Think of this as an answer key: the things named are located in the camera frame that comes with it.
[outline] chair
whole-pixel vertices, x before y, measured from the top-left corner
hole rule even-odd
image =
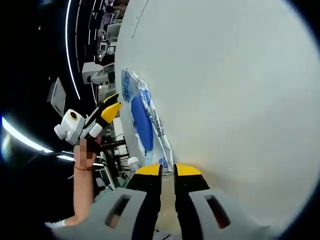
[[[110,24],[106,29],[106,40],[115,40],[118,38],[121,23]]]
[[[115,63],[110,63],[103,67],[103,69],[97,73],[95,73],[91,82],[96,85],[101,85],[103,83],[109,82],[108,74],[115,71]]]

